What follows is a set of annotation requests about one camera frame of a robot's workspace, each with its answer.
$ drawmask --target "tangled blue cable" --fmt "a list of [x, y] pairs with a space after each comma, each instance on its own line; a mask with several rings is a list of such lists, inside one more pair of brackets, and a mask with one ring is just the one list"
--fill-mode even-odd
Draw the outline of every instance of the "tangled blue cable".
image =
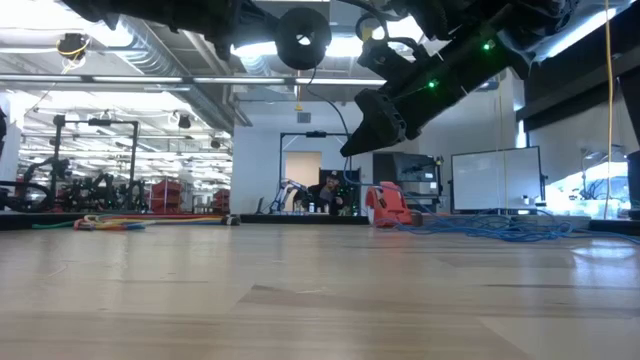
[[[348, 184], [356, 186], [375, 186], [392, 191], [399, 191], [396, 188], [376, 185], [365, 184], [347, 178], [347, 163], [349, 159], [345, 161], [344, 171], [342, 176]], [[415, 200], [409, 194], [402, 191], [402, 194], [410, 200]], [[469, 237], [485, 237], [490, 239], [503, 240], [507, 242], [516, 243], [531, 243], [543, 240], [556, 240], [561, 238], [568, 239], [591, 239], [594, 235], [605, 236], [608, 238], [616, 238], [630, 241], [636, 245], [640, 245], [640, 240], [631, 236], [622, 234], [598, 232], [575, 229], [569, 222], [558, 222], [553, 214], [546, 211], [537, 210], [551, 218], [551, 225], [540, 225], [536, 221], [513, 221], [508, 216], [486, 214], [491, 210], [487, 210], [483, 213], [479, 213], [475, 216], [468, 218], [444, 218], [429, 210], [427, 207], [416, 201], [420, 206], [423, 213], [427, 213], [432, 217], [432, 220], [427, 221], [422, 226], [409, 226], [400, 223], [395, 219], [378, 219], [376, 223], [393, 224], [394, 228], [400, 231], [406, 231], [415, 235], [433, 235], [442, 233], [462, 233]], [[572, 235], [574, 233], [585, 233], [591, 235]]]

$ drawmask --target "wooden floor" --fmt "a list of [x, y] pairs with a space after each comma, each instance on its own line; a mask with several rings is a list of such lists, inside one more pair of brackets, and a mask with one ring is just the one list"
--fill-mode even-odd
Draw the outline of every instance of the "wooden floor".
[[0, 359], [640, 359], [640, 248], [359, 226], [0, 233]]

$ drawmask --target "green cable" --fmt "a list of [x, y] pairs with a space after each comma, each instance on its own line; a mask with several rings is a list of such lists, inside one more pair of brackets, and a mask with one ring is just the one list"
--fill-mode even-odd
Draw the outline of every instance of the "green cable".
[[33, 224], [31, 226], [31, 228], [34, 229], [34, 230], [59, 229], [59, 228], [63, 228], [63, 227], [72, 227], [74, 223], [75, 223], [75, 221], [67, 221], [67, 222], [63, 222], [63, 223], [59, 223], [59, 224], [52, 224], [52, 225]]

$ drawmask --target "black cable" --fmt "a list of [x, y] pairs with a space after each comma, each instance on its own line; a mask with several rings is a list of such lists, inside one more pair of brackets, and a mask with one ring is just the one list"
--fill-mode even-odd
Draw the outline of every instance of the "black cable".
[[351, 138], [351, 134], [349, 134], [349, 128], [347, 128], [347, 123], [344, 121], [344, 117], [342, 116], [342, 113], [340, 112], [338, 107], [336, 107], [331, 101], [329, 101], [325, 97], [323, 97], [323, 96], [311, 91], [311, 89], [309, 88], [309, 86], [311, 86], [311, 83], [313, 83], [313, 80], [316, 78], [316, 73], [317, 72], [318, 72], [318, 66], [315, 66], [313, 68], [313, 75], [311, 75], [311, 79], [309, 80], [309, 83], [307, 84], [307, 86], [305, 86], [305, 89], [307, 90], [307, 92], [309, 94], [311, 94], [311, 95], [317, 97], [318, 99], [323, 100], [327, 104], [331, 105], [331, 107], [338, 113], [338, 116], [340, 116], [340, 121], [342, 122], [342, 126], [344, 127], [344, 133], [347, 136], [347, 140], [348, 140], [348, 139]]

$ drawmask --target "red object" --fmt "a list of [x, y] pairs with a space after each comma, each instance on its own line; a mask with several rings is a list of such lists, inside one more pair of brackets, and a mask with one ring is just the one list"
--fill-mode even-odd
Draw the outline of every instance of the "red object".
[[173, 181], [162, 181], [151, 186], [151, 211], [156, 214], [176, 214], [180, 212], [182, 185]]
[[398, 223], [412, 224], [411, 211], [407, 208], [402, 189], [392, 182], [383, 181], [380, 186], [370, 187], [367, 190], [365, 204], [373, 208], [376, 227], [393, 227]]
[[218, 190], [213, 195], [213, 212], [216, 214], [228, 214], [229, 211], [229, 198], [231, 192], [227, 189]]

